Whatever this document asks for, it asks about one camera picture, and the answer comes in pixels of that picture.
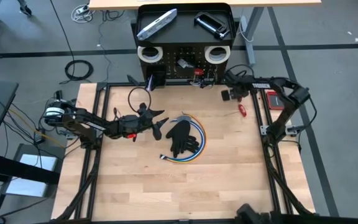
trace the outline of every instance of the red tool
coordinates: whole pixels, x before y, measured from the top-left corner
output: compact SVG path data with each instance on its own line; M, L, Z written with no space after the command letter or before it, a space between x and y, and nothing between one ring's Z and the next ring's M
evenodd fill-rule
M200 68L196 68L196 69L194 69L194 75L196 75L196 76L204 75L204 70L202 70Z
M243 117L246 117L246 116L247 116L247 111L246 111L246 109L244 108L244 106L239 105L239 111L240 111L240 113L242 114Z

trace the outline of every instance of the wire bundle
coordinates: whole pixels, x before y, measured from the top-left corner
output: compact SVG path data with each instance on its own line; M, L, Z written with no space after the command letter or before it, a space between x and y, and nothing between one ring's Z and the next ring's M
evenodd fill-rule
M85 7L85 6L88 6L88 5L87 4L82 4L82 5L79 5L79 6L74 8L74 10L71 12L72 21L77 22L77 23L86 23L86 22L91 22L92 21L93 14L94 14L95 11L88 10L88 12L83 13L83 14L78 14L77 13L77 10L79 10L79 9Z
M211 89L216 83L217 74L215 71L213 71L213 74L212 74L213 77L211 78L211 77L209 77L209 73L210 73L210 70L208 71L208 75L206 78L196 78L196 75L194 75L193 80L189 81L189 84L192 86L198 86L200 88L205 88L207 86L210 86L209 89Z
M172 157L168 157L166 155L161 154L160 155L160 159L165 159L171 162L176 162L176 163L189 163L191 161L196 160L204 151L205 147L206 147L206 132L205 129L203 127L203 125L192 115L190 114L184 114L187 116L190 116L191 118L193 118L196 122L194 121L190 121L190 124L195 127L201 135L201 144L200 147L198 148L198 150L196 151L196 153L194 153L192 156L186 157L186 158L181 158L181 159L176 159L176 158L172 158Z

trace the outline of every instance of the wooden table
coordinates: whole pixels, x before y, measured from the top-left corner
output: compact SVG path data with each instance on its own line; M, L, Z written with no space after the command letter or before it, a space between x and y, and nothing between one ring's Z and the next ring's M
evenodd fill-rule
M321 0L91 0L91 10L110 9L137 9L144 4L181 4L181 3L228 3L230 6L238 7L260 7L260 6L307 6L321 3Z
M113 87L110 90L107 120L113 119L114 107L121 114L133 114L127 103L131 89ZM205 127L207 146L204 153L189 164L159 159L160 154L171 156L172 140L165 139L164 135L174 123L163 125L160 141L154 140L151 130L139 134L136 142L103 138L93 221L233 218L243 203L251 204L258 212L272 210L252 99L249 96L242 101L247 110L247 117L243 118L235 101L222 101L220 92L223 89L227 87L202 90L193 86L167 86L152 92L151 109L165 110L154 121L166 117L174 119L184 111L198 118ZM91 111L95 92L96 84L81 84L76 106ZM140 90L131 96L134 106L147 100L147 95ZM263 106L260 109L264 117ZM273 119L279 113L272 111ZM191 134L200 139L193 130ZM279 146L289 188L313 211L296 144L281 142ZM84 154L83 149L77 149L64 160L52 218L59 216L76 194ZM281 190L278 192L284 210ZM88 194L83 204L83 217L87 198Z

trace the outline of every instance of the black glove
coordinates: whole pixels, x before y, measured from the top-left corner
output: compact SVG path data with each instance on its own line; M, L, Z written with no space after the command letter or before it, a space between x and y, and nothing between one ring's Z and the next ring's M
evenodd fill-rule
M186 143L190 133L190 122L183 120L178 122L165 136L172 138L171 152L174 158L178 157L179 153L184 153Z
M185 150L189 150L192 153L196 153L198 150L199 143L194 136L189 136L186 142Z

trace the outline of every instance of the desk leg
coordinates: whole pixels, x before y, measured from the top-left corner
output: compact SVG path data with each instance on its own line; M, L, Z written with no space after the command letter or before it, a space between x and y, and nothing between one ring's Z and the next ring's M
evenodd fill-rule
M247 49L248 65L251 67L254 66L256 63L254 47L252 46L252 38L254 37L254 32L256 30L256 27L258 26L259 19L262 16L264 9L265 9L264 7L254 7L254 9L252 10L251 17L249 18L248 24L247 24L246 17L241 16L241 23L240 23L241 30L244 31L244 36L248 40L251 40L251 42L249 42L248 40L244 39Z

